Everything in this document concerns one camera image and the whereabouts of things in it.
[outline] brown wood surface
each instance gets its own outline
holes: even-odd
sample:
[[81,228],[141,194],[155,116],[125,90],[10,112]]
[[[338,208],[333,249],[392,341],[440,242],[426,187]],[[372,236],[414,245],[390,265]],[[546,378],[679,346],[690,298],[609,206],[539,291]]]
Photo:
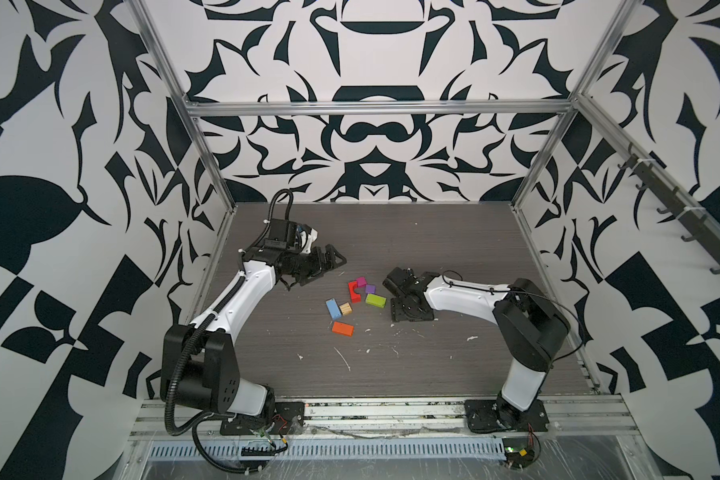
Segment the brown wood surface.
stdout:
[[[214,300],[237,272],[237,250],[259,235],[264,204],[240,204],[206,298]],[[282,217],[283,206],[275,217]],[[389,308],[363,302],[340,319],[352,337],[331,332],[326,300],[349,302],[347,282],[364,276],[376,293],[395,266],[456,270],[466,280],[540,285],[507,204],[296,204],[291,219],[318,231],[320,246],[347,257],[343,268],[288,292],[267,293],[240,332],[235,350],[243,378],[280,396],[448,396],[500,391],[511,355],[493,323],[455,312],[434,322],[392,324]],[[566,342],[563,352],[570,349]],[[346,363],[338,354],[344,355]],[[575,356],[560,360],[543,393],[588,393]]]

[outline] black and white patterned wall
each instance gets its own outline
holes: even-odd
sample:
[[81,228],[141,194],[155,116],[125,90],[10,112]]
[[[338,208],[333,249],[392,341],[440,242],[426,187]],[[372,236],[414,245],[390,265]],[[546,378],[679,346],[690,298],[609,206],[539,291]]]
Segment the black and white patterned wall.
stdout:
[[[720,222],[720,0],[647,0],[592,89]],[[668,478],[720,479],[720,275],[581,116],[523,205],[602,387]]]
[[224,206],[120,0],[0,2],[0,478],[108,478]]
[[[617,0],[147,0],[191,101],[566,98]],[[205,118],[239,201],[510,200],[552,114]]]

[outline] red block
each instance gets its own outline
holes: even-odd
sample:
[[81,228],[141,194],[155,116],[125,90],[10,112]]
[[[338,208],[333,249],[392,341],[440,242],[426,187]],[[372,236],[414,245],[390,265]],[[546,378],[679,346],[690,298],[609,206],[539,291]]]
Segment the red block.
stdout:
[[355,326],[341,322],[334,322],[331,331],[334,333],[338,333],[339,335],[352,336],[352,334],[355,332]]
[[352,303],[357,303],[360,301],[360,294],[355,293],[355,289],[358,287],[357,282],[349,282],[349,298],[352,299]]

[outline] lime green rectangular block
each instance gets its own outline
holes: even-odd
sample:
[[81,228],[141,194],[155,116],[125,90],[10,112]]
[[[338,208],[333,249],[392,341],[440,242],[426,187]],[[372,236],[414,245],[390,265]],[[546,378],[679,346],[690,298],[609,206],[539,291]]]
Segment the lime green rectangular block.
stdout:
[[369,293],[365,296],[365,302],[377,306],[378,308],[384,308],[384,305],[387,304],[387,299],[385,299],[383,296]]

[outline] scratch mark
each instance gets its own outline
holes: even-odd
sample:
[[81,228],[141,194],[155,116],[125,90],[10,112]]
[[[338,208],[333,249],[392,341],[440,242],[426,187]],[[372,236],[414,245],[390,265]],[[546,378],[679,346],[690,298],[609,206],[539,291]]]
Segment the scratch mark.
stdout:
[[344,358],[344,355],[342,355],[342,353],[341,353],[336,347],[333,347],[333,349],[336,351],[336,353],[338,354],[338,356],[340,356],[340,357],[342,358],[342,360],[344,360],[344,364],[347,366],[347,370],[349,370],[349,371],[351,372],[351,371],[352,371],[352,367],[349,366],[349,364],[347,363],[346,358]]

